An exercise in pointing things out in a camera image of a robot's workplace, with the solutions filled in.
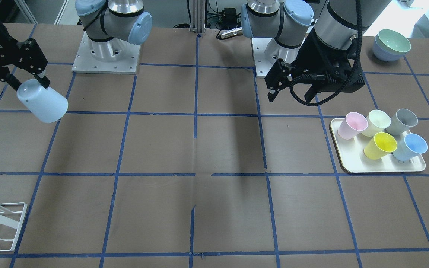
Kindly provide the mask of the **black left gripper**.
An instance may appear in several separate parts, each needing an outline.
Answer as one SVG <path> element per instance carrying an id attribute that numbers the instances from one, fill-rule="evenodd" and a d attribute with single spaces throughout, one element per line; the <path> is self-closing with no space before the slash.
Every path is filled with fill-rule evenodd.
<path id="1" fill-rule="evenodd" d="M 269 92 L 269 102 L 274 102 L 279 90 L 287 87 L 288 75 L 293 79 L 301 76 L 299 83 L 311 84 L 304 98 L 308 105 L 320 92 L 334 92 L 342 83 L 351 78 L 342 93 L 354 93 L 365 86 L 360 63 L 359 51 L 362 49 L 362 38 L 347 35 L 347 49 L 339 50 L 325 44 L 317 36 L 315 29 L 308 34 L 300 46 L 296 59 L 287 63 L 276 60 L 264 81 Z"/>

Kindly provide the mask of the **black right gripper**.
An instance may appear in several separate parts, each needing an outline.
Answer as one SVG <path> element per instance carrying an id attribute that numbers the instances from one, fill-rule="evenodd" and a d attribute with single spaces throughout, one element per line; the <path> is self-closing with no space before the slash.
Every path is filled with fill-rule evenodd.
<path id="1" fill-rule="evenodd" d="M 47 89 L 51 83 L 45 74 L 47 64 L 46 56 L 35 39 L 14 39 L 0 21 L 0 81 L 7 82 L 15 91 L 19 89 L 22 83 L 8 68 L 9 65 L 14 65 L 32 74 Z"/>

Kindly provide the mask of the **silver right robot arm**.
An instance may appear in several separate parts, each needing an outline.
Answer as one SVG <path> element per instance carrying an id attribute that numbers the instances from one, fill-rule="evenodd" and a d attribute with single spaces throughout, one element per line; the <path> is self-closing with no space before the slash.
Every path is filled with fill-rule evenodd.
<path id="1" fill-rule="evenodd" d="M 116 38 L 140 45 L 147 40 L 153 25 L 153 18 L 144 10 L 141 0 L 77 0 L 75 8 L 83 30 L 93 42 Z M 47 64 L 48 60 L 35 39 L 18 41 L 0 21 L 0 81 L 15 90 L 21 86 L 9 70 L 9 66 L 14 65 L 32 74 L 40 85 L 48 88 Z"/>

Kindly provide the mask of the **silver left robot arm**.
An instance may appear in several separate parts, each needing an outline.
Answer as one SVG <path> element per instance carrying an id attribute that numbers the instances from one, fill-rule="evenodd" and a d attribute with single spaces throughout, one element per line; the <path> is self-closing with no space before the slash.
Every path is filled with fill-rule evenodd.
<path id="1" fill-rule="evenodd" d="M 361 66 L 363 34 L 388 0 L 328 0 L 317 20 L 304 0 L 248 0 L 241 10 L 243 34 L 272 38 L 296 50 L 293 60 L 277 56 L 264 77 L 270 102 L 288 88 L 306 106 L 319 106 L 365 85 Z"/>

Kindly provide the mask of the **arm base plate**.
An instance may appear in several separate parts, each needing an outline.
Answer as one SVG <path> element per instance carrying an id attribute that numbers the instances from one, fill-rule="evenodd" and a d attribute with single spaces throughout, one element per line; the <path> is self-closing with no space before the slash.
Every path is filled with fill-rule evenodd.
<path id="1" fill-rule="evenodd" d="M 252 55 L 257 78 L 264 78 L 277 59 L 293 62 L 299 47 L 291 49 L 280 46 L 273 38 L 252 38 Z"/>
<path id="2" fill-rule="evenodd" d="M 136 74 L 141 45 L 120 39 L 95 42 L 84 33 L 72 71 L 88 74 Z"/>

